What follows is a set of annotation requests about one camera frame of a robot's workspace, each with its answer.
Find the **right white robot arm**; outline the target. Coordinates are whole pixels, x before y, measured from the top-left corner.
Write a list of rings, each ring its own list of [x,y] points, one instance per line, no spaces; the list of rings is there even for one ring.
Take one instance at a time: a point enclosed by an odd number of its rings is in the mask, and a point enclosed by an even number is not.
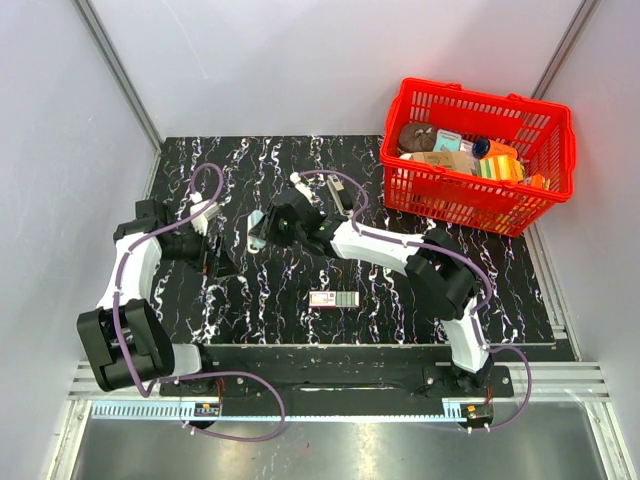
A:
[[[300,244],[323,257],[364,261],[405,276],[423,315],[442,324],[451,348],[456,387],[476,396],[491,382],[493,366],[480,330],[476,273],[447,234],[432,229],[409,235],[368,227],[354,220],[353,200],[334,196],[337,213],[322,213],[309,193],[288,188],[276,195],[266,211],[253,211],[247,222],[247,250],[266,245]]]

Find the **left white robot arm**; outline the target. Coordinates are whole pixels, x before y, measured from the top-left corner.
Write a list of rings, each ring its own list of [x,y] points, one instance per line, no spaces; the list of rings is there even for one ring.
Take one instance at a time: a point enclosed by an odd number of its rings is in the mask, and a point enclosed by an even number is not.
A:
[[[195,395],[211,392],[215,369],[202,349],[172,342],[151,306],[156,269],[163,261],[183,262],[210,278],[238,273],[221,236],[208,233],[220,206],[193,194],[190,216],[169,222],[167,206],[138,201],[136,217],[113,234],[116,261],[105,293],[76,326],[99,388],[111,392],[161,378],[182,377]]]

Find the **staple box with staples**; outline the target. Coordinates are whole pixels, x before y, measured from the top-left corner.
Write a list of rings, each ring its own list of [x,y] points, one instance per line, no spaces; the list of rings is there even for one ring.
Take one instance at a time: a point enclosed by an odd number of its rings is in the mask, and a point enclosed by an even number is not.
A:
[[[310,291],[310,308],[357,308],[360,295],[357,291]]]

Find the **brown round object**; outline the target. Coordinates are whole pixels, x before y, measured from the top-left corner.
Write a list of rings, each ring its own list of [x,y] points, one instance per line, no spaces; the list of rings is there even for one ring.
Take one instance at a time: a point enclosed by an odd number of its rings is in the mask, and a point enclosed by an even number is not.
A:
[[[407,123],[398,137],[398,151],[401,154],[433,151],[437,132],[438,128],[430,123]]]

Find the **teal small box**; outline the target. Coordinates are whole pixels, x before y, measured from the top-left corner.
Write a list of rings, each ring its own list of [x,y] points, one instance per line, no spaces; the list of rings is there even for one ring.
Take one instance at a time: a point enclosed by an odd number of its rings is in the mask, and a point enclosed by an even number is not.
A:
[[[462,136],[456,132],[439,129],[434,144],[435,152],[457,152],[461,148]]]

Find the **cardboard box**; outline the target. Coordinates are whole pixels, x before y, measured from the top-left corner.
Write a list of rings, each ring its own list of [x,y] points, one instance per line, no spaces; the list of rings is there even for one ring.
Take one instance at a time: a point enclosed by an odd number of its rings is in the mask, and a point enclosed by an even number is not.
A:
[[[477,174],[476,159],[463,151],[405,153],[400,156],[400,159],[421,162],[432,167],[442,167],[472,176]]]

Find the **orange bottle blue cap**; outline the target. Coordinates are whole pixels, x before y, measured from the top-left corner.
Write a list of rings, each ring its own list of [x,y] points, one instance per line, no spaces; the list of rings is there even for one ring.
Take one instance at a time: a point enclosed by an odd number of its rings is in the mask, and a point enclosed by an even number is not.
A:
[[[514,159],[519,157],[519,153],[515,148],[504,143],[491,140],[488,137],[480,137],[473,143],[472,155],[477,159],[484,159],[486,157],[498,155],[506,155]]]

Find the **red plastic basket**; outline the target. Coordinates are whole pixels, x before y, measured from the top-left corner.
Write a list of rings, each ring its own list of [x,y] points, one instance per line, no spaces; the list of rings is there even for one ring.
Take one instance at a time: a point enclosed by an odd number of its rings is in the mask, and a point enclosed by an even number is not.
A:
[[[411,122],[425,122],[473,141],[487,137],[518,151],[528,175],[547,189],[466,175],[402,160],[399,136]],[[380,148],[387,208],[517,237],[574,192],[576,136],[569,107],[517,94],[498,96],[408,77],[387,114]]]

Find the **yellow green sponge pack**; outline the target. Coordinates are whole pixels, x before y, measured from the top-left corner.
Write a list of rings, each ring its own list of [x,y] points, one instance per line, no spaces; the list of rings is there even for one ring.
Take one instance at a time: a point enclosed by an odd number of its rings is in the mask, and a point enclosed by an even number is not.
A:
[[[478,161],[477,174],[496,181],[519,182],[525,178],[525,170],[519,160],[509,155],[495,155]]]

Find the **orange small package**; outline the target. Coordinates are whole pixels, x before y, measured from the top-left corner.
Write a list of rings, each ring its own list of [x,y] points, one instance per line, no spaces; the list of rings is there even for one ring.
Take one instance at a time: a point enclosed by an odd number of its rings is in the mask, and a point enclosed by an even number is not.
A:
[[[550,188],[550,180],[541,174],[531,175],[521,180],[520,184],[542,190],[548,190]]]

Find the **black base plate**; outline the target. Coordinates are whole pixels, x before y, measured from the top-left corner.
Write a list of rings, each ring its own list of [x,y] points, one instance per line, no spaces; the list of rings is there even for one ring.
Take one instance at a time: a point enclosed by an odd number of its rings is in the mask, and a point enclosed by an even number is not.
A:
[[[505,366],[494,366],[484,382],[463,377],[447,346],[238,346],[205,349],[208,371],[228,372],[214,380],[163,385],[163,397],[222,395],[225,415],[277,416],[278,405],[261,384],[239,377],[254,373],[280,393],[289,416],[399,416],[442,412],[444,399],[481,402],[511,399]]]

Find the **aluminium rail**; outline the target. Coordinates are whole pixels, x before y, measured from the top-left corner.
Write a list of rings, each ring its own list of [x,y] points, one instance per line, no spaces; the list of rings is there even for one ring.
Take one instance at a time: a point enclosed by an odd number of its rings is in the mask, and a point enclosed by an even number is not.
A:
[[[231,377],[226,387],[205,383],[157,386],[144,398],[135,388],[105,393],[92,380],[87,363],[78,365],[68,398],[85,401],[93,417],[123,420],[304,423],[465,423],[482,404],[518,408],[523,404],[606,402],[609,394],[593,363],[501,363],[488,393],[438,393],[434,377],[415,386],[282,386],[275,399],[257,382]]]

